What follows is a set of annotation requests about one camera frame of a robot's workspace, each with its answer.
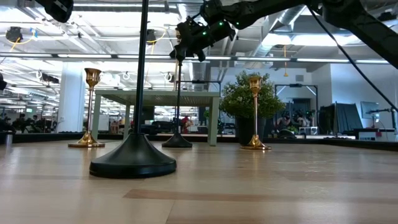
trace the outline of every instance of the wooden floor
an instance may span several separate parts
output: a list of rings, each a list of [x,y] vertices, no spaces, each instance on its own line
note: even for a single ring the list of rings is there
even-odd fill
[[[0,148],[1,224],[398,223],[395,152],[201,143],[163,150],[178,161],[174,174],[110,180],[88,166],[120,142],[92,151],[68,142]]]

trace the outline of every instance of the black lamp base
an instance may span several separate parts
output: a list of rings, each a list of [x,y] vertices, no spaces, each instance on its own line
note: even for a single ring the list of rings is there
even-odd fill
[[[115,150],[93,159],[90,174],[126,179],[157,177],[175,172],[175,159],[158,151],[144,134],[129,134]]]
[[[174,133],[174,135],[162,144],[162,147],[192,147],[192,143],[185,140],[180,133]]]

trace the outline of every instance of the black planter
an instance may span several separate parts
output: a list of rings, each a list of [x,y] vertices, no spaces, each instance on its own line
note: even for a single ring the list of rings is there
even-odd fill
[[[236,136],[239,138],[241,146],[249,144],[254,134],[254,121],[253,118],[235,118],[236,120]],[[264,127],[266,126],[266,119],[259,118],[257,120],[257,134],[262,141],[264,137]]]

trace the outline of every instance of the brass candlestick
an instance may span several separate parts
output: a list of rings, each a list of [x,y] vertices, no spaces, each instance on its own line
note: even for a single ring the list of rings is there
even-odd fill
[[[101,70],[95,68],[85,68],[86,82],[89,86],[88,92],[88,114],[87,114],[87,129],[83,137],[76,143],[68,144],[69,147],[105,147],[105,143],[99,143],[91,135],[91,108],[93,107],[93,92],[94,86],[100,82]]]
[[[261,89],[261,77],[252,77],[249,79],[250,90],[254,97],[254,134],[247,146],[242,146],[242,149],[252,150],[271,150],[271,147],[264,145],[257,134],[257,98]]]

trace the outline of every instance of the black stand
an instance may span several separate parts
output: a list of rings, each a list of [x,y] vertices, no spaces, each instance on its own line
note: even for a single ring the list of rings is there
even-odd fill
[[[184,137],[178,132],[180,127],[180,98],[181,98],[181,66],[182,61],[178,60],[178,90],[177,90],[177,112],[175,114],[175,130],[174,135],[162,144],[162,147],[192,147],[192,143],[185,140]]]
[[[144,91],[144,64],[149,0],[142,1],[141,34],[137,76],[137,97],[134,110],[134,133],[115,150],[92,160],[90,174],[106,178],[146,178],[175,172],[175,159],[159,152],[141,134],[140,116]]]

